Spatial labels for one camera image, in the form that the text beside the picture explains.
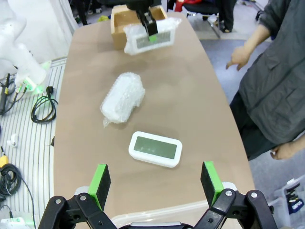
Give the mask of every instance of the white device frame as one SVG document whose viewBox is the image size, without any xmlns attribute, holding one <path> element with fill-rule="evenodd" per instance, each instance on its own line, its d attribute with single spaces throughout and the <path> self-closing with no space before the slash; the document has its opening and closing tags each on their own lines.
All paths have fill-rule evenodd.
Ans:
<svg viewBox="0 0 305 229">
<path fill-rule="evenodd" d="M 151 140 L 156 140 L 156 141 L 176 145 L 177 147 L 176 147 L 174 159 L 157 156 L 157 155 L 152 155 L 152 154 L 134 150 L 134 146 L 135 146 L 135 143 L 136 143 L 138 137 L 144 137 L 144 138 L 148 138 Z M 145 133 L 142 131 L 137 131 L 137 132 L 134 132 L 132 135 L 132 139 L 129 144 L 128 152 L 129 152 L 130 156 L 132 156 L 136 160 L 140 160 L 140 161 L 144 161 L 144 162 L 148 162 L 148 163 L 152 163 L 152 164 L 160 165 L 160 166 L 164 166 L 164 167 L 173 168 L 179 164 L 181 152 L 182 152 L 182 143 L 181 143 L 181 141 L 179 141 L 177 139 L 163 137 L 163 136 L 159 136 L 159 135 L 153 135 L 153 134 Z"/>
</svg>

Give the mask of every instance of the table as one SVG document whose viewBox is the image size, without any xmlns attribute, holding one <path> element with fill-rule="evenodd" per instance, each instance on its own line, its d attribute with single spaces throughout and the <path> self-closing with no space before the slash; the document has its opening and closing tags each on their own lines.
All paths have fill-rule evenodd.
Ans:
<svg viewBox="0 0 305 229">
<path fill-rule="evenodd" d="M 98 164 L 112 179 L 105 212 L 120 214 L 204 200 L 202 162 L 214 161 L 222 181 L 246 193 L 254 189 L 233 115 L 213 67 L 187 19 L 174 46 L 129 56 L 115 51 L 110 22 L 79 28 L 73 37 L 61 87 L 54 148 L 55 195 L 72 197 L 88 186 Z M 146 94 L 125 124 L 103 127 L 100 105 L 115 79 L 139 74 Z M 181 140 L 175 168 L 134 160 L 135 131 Z"/>
</svg>

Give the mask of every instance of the cardboard box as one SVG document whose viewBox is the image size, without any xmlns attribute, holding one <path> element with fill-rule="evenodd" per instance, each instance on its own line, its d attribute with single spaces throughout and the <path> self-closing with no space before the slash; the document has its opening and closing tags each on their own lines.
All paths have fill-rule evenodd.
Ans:
<svg viewBox="0 0 305 229">
<path fill-rule="evenodd" d="M 158 21 L 167 18 L 166 12 L 162 6 L 151 7 L 152 16 Z M 123 28 L 129 24 L 141 23 L 136 11 L 130 10 L 126 5 L 115 6 L 111 13 L 111 35 L 113 45 L 116 50 L 125 48 L 126 35 Z"/>
</svg>

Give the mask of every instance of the bubble wrap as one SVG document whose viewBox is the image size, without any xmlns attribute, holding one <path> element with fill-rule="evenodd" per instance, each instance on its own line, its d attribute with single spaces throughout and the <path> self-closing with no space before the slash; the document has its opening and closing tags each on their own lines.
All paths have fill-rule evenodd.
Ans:
<svg viewBox="0 0 305 229">
<path fill-rule="evenodd" d="M 104 127 L 109 123 L 127 122 L 133 108 L 140 106 L 144 95 L 145 89 L 139 75 L 121 74 L 100 106 L 100 110 L 105 116 Z"/>
<path fill-rule="evenodd" d="M 127 43 L 124 52 L 130 55 L 146 52 L 153 49 L 173 45 L 175 31 L 181 23 L 180 18 L 167 18 L 157 21 L 158 33 L 156 41 L 150 41 L 147 32 L 141 24 L 128 25 L 124 27 Z"/>
</svg>

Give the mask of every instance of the gray jacket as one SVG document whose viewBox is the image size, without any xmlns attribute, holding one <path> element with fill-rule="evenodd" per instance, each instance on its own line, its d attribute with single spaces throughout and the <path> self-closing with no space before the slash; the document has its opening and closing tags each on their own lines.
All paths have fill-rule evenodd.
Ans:
<svg viewBox="0 0 305 229">
<path fill-rule="evenodd" d="M 239 92 L 251 119 L 275 144 L 305 130 L 305 0 L 271 0 L 260 23 L 276 39 L 243 77 Z"/>
</svg>

